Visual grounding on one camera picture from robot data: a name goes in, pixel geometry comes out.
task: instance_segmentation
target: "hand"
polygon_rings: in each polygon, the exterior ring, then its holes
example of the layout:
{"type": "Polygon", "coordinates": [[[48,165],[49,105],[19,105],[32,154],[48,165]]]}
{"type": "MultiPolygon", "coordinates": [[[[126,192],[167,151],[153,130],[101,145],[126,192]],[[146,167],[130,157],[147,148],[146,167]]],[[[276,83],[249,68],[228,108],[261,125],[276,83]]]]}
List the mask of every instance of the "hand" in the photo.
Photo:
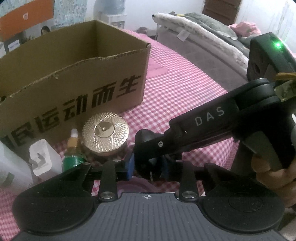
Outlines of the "hand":
{"type": "Polygon", "coordinates": [[[257,181],[274,191],[284,201],[285,207],[291,207],[296,203],[296,159],[292,161],[288,169],[271,171],[270,164],[254,155],[252,168],[257,173],[257,181]]]}

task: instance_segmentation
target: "das logo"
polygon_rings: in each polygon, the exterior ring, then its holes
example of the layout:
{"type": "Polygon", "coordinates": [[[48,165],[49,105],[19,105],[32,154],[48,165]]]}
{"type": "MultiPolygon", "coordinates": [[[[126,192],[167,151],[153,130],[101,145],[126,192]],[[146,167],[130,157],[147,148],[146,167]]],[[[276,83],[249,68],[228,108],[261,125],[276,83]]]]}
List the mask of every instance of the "das logo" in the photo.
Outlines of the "das logo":
{"type": "MultiPolygon", "coordinates": [[[[216,112],[212,113],[214,116],[218,114],[218,116],[224,115],[224,110],[222,110],[222,107],[217,107],[216,112]]],[[[207,112],[207,122],[211,119],[215,119],[214,116],[210,112],[207,112]]],[[[195,122],[197,126],[200,126],[202,124],[202,118],[200,116],[195,118],[195,122]]]]}
{"type": "Polygon", "coordinates": [[[24,18],[24,20],[28,20],[28,18],[29,18],[29,13],[25,13],[22,17],[24,18]]]}

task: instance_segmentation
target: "silver screw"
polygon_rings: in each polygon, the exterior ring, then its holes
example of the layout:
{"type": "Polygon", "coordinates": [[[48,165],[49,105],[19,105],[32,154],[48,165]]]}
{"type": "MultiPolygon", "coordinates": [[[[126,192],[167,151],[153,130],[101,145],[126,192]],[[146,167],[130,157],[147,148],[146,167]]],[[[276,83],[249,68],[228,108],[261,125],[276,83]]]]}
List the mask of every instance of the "silver screw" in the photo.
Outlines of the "silver screw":
{"type": "Polygon", "coordinates": [[[197,197],[197,194],[193,191],[185,191],[182,193],[182,196],[185,197],[185,198],[195,198],[197,197]]]}
{"type": "Polygon", "coordinates": [[[111,199],[111,198],[113,198],[115,195],[114,195],[114,193],[113,192],[102,192],[101,194],[100,194],[100,197],[101,198],[103,198],[103,199],[111,199]]]}

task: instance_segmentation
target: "wooden door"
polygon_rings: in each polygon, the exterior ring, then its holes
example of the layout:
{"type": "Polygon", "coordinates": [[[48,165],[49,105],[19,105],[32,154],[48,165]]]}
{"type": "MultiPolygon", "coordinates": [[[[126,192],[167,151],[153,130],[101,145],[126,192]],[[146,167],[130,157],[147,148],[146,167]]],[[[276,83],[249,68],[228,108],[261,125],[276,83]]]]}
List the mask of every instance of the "wooden door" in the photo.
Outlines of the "wooden door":
{"type": "Polygon", "coordinates": [[[241,0],[206,0],[203,14],[225,25],[235,22],[241,0]]]}

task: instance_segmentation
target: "pink gingham tablecloth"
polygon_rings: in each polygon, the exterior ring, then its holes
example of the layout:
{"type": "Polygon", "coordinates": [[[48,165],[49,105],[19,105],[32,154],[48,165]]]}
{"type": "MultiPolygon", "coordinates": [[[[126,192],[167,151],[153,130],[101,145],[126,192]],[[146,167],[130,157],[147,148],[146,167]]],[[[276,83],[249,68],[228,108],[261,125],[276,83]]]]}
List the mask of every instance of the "pink gingham tablecloth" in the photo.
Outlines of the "pink gingham tablecloth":
{"type": "MultiPolygon", "coordinates": [[[[134,137],[140,129],[163,133],[169,128],[169,120],[197,106],[200,106],[226,91],[209,76],[188,60],[152,40],[144,34],[127,31],[151,43],[144,100],[141,105],[122,113],[130,128],[128,144],[134,144],[134,137]]],[[[232,138],[217,144],[183,153],[183,159],[196,166],[206,162],[216,163],[229,169],[236,154],[238,143],[232,138]]],[[[54,146],[63,157],[66,142],[54,146]]],[[[177,182],[155,182],[159,192],[178,191],[177,182]]],[[[92,195],[97,195],[96,182],[92,195]]],[[[11,207],[15,196],[0,190],[0,235],[4,241],[11,240],[20,230],[13,218],[11,207]]]]}

